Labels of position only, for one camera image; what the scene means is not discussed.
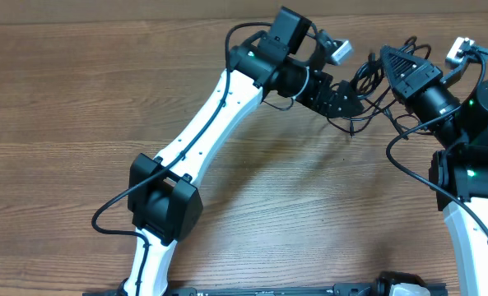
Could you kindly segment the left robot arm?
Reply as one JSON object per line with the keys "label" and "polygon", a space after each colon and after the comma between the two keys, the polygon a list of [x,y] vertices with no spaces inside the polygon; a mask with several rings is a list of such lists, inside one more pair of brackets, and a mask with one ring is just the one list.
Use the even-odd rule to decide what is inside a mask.
{"label": "left robot arm", "polygon": [[346,39],[325,30],[314,32],[309,59],[295,54],[309,19],[283,7],[273,23],[242,44],[225,49],[225,69],[216,88],[187,127],[153,158],[140,154],[130,167],[128,209],[137,236],[132,270],[121,295],[163,295],[178,242],[191,232],[202,213],[202,179],[220,148],[270,91],[327,118],[344,117],[360,105],[345,81],[332,88],[327,64],[338,66],[352,53]]}

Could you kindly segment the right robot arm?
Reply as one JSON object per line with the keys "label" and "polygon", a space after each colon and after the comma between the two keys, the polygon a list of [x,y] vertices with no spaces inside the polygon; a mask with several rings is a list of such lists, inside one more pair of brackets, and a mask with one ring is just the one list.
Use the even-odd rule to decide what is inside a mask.
{"label": "right robot arm", "polygon": [[394,97],[443,147],[424,178],[388,160],[436,193],[452,239],[463,295],[488,295],[488,49],[457,38],[442,71],[426,58],[383,46],[381,63]]}

